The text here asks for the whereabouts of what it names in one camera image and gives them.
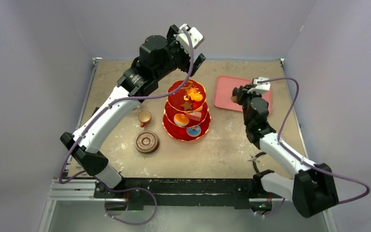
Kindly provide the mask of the pink serving tray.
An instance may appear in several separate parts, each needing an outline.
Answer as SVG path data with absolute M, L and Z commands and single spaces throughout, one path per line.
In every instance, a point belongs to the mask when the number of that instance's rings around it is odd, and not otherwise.
M 219 76 L 216 81 L 213 104 L 217 108 L 228 109 L 242 112 L 242 106 L 233 103 L 231 94 L 234 88 L 239 89 L 240 86 L 245 88 L 246 85 L 256 85 L 258 82 L 269 80 L 267 77 L 255 77 L 253 79 L 244 79 L 232 76 Z M 268 103 L 269 115 L 272 113 L 272 87 L 271 84 L 263 83 L 259 87 L 255 87 L 254 92 L 247 95 L 250 98 L 259 97 Z

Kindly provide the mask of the blue frosted donut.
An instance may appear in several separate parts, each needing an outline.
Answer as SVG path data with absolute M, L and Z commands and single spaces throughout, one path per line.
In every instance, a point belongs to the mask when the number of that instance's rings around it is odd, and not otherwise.
M 191 128 L 187 128 L 186 132 L 190 137 L 198 137 L 201 134 L 201 127 L 196 125 Z

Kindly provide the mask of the yellow frosted donut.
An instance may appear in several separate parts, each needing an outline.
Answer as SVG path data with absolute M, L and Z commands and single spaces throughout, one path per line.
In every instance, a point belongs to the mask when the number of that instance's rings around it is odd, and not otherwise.
M 173 117 L 173 120 L 174 123 L 180 127 L 186 127 L 190 122 L 188 116 L 182 113 L 176 113 Z

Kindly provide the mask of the brown star cookie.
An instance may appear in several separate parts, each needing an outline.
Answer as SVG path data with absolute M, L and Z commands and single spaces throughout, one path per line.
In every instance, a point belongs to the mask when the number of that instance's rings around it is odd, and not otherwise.
M 184 102 L 181 107 L 183 108 L 184 111 L 191 111 L 193 110 L 193 103 L 192 102 Z

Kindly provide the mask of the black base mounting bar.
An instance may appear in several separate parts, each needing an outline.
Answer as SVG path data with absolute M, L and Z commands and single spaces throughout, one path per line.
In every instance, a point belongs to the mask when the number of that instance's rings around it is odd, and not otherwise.
M 129 210 L 144 206 L 228 206 L 259 209 L 270 194 L 259 191 L 252 179 L 124 178 L 113 190 L 95 183 L 94 198 L 106 201 L 128 198 Z

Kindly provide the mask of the round brown wooden lid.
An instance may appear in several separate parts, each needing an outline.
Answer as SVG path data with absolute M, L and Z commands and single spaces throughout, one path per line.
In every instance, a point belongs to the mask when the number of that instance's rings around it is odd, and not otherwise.
M 140 153 L 151 154 L 158 149 L 160 139 L 154 132 L 145 130 L 136 135 L 134 145 Z

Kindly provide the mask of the black-handled pliers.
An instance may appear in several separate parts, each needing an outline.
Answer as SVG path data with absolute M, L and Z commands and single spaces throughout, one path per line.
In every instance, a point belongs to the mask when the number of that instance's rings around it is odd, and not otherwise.
M 250 155 L 250 159 L 248 161 L 250 161 L 252 163 L 256 174 L 260 173 L 260 170 L 258 169 L 258 166 L 257 166 L 257 159 L 261 156 L 266 155 L 266 154 L 267 154 L 266 152 L 259 152 L 256 155 Z

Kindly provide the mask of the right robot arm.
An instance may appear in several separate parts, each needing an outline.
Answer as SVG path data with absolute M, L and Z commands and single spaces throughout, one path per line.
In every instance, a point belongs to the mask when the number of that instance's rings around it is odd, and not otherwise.
M 309 218 L 339 203 L 331 168 L 302 156 L 285 145 L 268 123 L 268 102 L 257 87 L 245 85 L 232 91 L 231 100 L 243 110 L 246 137 L 257 149 L 266 152 L 291 175 L 282 177 L 272 170 L 253 176 L 252 191 L 263 197 L 275 193 L 293 203 L 297 212 Z

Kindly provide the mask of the small copper cup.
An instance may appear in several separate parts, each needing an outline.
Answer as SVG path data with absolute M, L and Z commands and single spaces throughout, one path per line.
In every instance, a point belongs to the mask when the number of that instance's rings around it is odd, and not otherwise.
M 144 128 L 148 124 L 150 124 L 152 120 L 152 114 L 149 111 L 141 111 L 138 114 L 138 120 L 140 122 L 140 127 Z

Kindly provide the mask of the orange duck pastry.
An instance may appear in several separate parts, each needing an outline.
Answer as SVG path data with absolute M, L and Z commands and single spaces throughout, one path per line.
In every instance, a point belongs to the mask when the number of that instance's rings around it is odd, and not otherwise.
M 201 102 L 204 100 L 204 96 L 198 91 L 189 91 L 187 95 L 192 101 L 195 102 Z

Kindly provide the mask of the pink layered cake slice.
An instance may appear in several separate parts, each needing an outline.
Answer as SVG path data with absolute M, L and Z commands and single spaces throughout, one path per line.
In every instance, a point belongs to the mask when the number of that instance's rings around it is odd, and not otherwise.
M 186 112 L 185 114 L 190 120 L 201 121 L 202 119 L 202 113 L 198 111 Z

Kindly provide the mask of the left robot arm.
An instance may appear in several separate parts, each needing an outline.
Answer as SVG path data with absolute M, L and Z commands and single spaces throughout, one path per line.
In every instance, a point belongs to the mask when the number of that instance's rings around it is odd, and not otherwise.
M 62 134 L 60 140 L 68 149 L 68 156 L 106 185 L 106 192 L 112 197 L 122 196 L 125 185 L 121 174 L 100 152 L 100 147 L 118 123 L 144 100 L 168 97 L 186 85 L 206 60 L 203 54 L 194 57 L 194 50 L 203 41 L 203 34 L 188 24 L 170 26 L 167 36 L 147 37 L 139 48 L 139 55 L 118 79 L 101 107 L 75 132 Z M 177 69 L 187 74 L 180 85 L 168 93 L 153 96 L 159 81 Z

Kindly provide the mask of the brown bread roll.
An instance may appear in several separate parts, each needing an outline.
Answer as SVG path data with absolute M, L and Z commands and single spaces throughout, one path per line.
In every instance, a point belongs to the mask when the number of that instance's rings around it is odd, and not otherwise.
M 239 94 L 239 89 L 235 87 L 232 91 L 232 96 L 230 97 L 233 103 L 238 103 L 238 94 Z

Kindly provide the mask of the red three-tier cake stand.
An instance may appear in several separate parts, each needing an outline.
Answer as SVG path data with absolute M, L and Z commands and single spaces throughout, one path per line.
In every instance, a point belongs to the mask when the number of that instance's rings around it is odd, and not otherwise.
M 181 89 L 167 97 L 162 124 L 171 138 L 183 142 L 197 140 L 208 132 L 210 123 L 211 115 L 202 84 L 188 80 Z

